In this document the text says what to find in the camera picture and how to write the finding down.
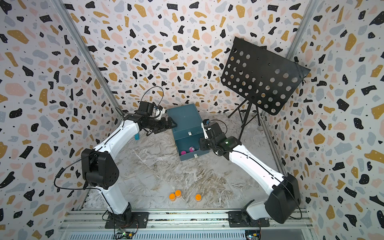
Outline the orange paint can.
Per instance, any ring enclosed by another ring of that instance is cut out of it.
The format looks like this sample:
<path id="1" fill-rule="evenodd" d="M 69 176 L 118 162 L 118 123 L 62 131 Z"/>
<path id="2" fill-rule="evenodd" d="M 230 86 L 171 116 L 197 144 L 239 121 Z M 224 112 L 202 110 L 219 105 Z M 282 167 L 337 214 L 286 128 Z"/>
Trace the orange paint can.
<path id="1" fill-rule="evenodd" d="M 169 195 L 169 199 L 170 199 L 170 201 L 175 201 L 176 200 L 176 195 L 174 194 L 174 193 L 171 193 L 170 195 Z"/>
<path id="2" fill-rule="evenodd" d="M 195 200 L 196 200 L 197 202 L 200 202 L 200 201 L 202 200 L 202 196 L 201 196 L 200 194 L 196 194 L 196 196 L 195 196 Z"/>
<path id="3" fill-rule="evenodd" d="M 176 191 L 175 191 L 175 196 L 176 196 L 177 198 L 180 198 L 180 197 L 182 196 L 182 192 L 181 192 L 181 190 L 176 190 Z"/>

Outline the teal drawer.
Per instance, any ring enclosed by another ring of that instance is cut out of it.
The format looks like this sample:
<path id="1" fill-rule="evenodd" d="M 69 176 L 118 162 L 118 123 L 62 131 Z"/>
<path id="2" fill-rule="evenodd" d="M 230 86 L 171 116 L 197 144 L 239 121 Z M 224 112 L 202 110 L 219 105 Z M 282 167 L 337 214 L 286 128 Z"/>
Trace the teal drawer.
<path id="1" fill-rule="evenodd" d="M 202 150 L 200 147 L 200 139 L 203 137 L 204 134 L 200 133 L 175 141 L 181 161 L 195 159 L 210 152 L 210 150 Z"/>

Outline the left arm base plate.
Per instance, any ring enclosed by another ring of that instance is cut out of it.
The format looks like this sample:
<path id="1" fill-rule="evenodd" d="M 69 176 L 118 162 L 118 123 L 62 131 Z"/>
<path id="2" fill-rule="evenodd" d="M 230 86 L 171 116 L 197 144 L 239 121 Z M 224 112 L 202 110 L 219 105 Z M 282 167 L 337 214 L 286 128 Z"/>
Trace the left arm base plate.
<path id="1" fill-rule="evenodd" d="M 112 215 L 109 213 L 106 229 L 139 228 L 145 229 L 149 220 L 149 212 L 129 212 L 128 214 Z"/>

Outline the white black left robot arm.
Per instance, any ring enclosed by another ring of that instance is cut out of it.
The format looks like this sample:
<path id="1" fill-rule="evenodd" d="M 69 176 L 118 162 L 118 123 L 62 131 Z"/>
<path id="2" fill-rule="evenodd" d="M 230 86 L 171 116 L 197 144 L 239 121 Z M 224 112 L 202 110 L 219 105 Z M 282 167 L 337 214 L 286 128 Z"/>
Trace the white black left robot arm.
<path id="1" fill-rule="evenodd" d="M 166 110 L 159 105 L 141 102 L 134 113 L 127 113 L 119 127 L 95 149 L 85 149 L 81 154 L 84 180 L 101 194 L 108 205 L 110 220 L 129 222 L 132 218 L 130 203 L 117 184 L 120 171 L 115 158 L 121 149 L 141 130 L 147 135 L 162 133 L 177 127 L 171 117 L 164 117 Z"/>

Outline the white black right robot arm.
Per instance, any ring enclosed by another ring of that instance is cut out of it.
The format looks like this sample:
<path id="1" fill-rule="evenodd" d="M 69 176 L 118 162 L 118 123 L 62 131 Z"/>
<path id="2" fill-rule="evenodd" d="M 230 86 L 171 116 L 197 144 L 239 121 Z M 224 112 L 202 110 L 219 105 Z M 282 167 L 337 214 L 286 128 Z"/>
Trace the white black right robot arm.
<path id="1" fill-rule="evenodd" d="M 218 123 L 205 119 L 201 127 L 204 134 L 200 138 L 201 149 L 212 150 L 215 155 L 242 168 L 268 195 L 264 203 L 252 200 L 242 209 L 242 219 L 246 225 L 265 218 L 283 224 L 300 208 L 299 184 L 293 175 L 285 176 L 270 168 L 236 137 L 227 137 Z"/>

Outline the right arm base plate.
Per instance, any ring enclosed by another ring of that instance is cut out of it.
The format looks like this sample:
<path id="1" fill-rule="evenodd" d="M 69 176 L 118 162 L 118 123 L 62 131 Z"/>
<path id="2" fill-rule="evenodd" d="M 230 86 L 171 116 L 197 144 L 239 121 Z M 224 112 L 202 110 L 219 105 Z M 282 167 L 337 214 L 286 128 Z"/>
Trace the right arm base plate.
<path id="1" fill-rule="evenodd" d="M 268 218 L 254 220 L 245 211 L 229 211 L 228 219 L 230 228 L 263 228 L 270 226 Z"/>

